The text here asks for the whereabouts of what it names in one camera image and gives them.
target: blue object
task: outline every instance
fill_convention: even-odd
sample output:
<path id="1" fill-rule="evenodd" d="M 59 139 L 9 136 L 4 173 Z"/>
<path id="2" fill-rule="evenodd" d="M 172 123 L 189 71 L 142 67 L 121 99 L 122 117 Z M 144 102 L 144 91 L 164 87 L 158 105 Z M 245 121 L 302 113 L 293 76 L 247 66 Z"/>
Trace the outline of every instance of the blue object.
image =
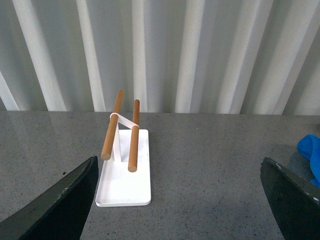
<path id="1" fill-rule="evenodd" d="M 298 142 L 297 149 L 310 161 L 310 168 L 315 176 L 311 183 L 320 188 L 320 139 L 308 134 Z"/>

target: wooden rod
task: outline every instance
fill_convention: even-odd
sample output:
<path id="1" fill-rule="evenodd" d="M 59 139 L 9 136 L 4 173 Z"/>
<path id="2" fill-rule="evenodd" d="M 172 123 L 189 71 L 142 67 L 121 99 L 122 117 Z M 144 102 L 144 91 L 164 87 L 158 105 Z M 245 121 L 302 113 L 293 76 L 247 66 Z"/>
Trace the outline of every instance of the wooden rod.
<path id="1" fill-rule="evenodd" d="M 134 101 L 132 122 L 139 125 L 139 121 L 140 121 L 140 101 L 136 99 Z M 128 171 L 131 173 L 134 173 L 135 171 L 137 171 L 138 142 L 139 142 L 139 127 L 133 126 L 132 132 L 131 132 L 129 163 L 128 163 Z"/>
<path id="2" fill-rule="evenodd" d="M 124 97 L 124 91 L 119 90 L 114 103 L 113 112 L 119 114 L 121 112 L 122 99 Z M 111 158 L 112 147 L 114 145 L 115 134 L 118 124 L 118 115 L 114 114 L 110 118 L 108 130 L 106 131 L 104 144 L 101 152 L 101 158 L 103 160 L 109 160 Z"/>

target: gray countertop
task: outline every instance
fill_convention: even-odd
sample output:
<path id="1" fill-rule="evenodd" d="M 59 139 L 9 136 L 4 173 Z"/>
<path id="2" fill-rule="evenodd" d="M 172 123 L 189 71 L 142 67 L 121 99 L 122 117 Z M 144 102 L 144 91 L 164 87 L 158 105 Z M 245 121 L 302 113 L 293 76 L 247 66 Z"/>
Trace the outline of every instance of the gray countertop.
<path id="1" fill-rule="evenodd" d="M 0 221 L 100 156 L 109 115 L 0 111 Z M 140 127 L 149 131 L 151 203 L 93 201 L 81 239 L 283 239 L 261 162 L 270 157 L 311 180 L 296 146 L 320 135 L 320 117 L 141 113 Z"/>

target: white base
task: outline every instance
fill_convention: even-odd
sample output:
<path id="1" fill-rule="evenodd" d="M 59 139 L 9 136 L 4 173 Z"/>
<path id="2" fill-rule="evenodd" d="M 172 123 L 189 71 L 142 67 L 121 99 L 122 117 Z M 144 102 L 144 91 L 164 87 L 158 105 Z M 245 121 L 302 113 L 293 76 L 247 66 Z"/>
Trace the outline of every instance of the white base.
<path id="1" fill-rule="evenodd" d="M 139 130 L 136 172 L 128 171 L 131 132 L 119 130 L 122 161 L 112 154 L 103 163 L 95 197 L 99 207 L 144 206 L 151 202 L 148 130 Z"/>

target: white stand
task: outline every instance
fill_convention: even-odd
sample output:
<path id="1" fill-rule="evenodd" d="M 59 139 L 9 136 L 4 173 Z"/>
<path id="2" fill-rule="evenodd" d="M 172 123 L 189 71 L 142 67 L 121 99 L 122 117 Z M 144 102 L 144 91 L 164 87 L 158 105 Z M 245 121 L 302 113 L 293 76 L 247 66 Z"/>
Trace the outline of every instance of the white stand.
<path id="1" fill-rule="evenodd" d="M 137 126 L 117 115 L 118 123 L 130 129 Z M 103 163 L 95 197 L 95 203 L 99 207 L 144 206 L 151 201 L 148 130 L 139 130 L 136 172 L 128 171 L 131 132 L 119 130 L 118 125 L 116 127 L 111 158 Z"/>

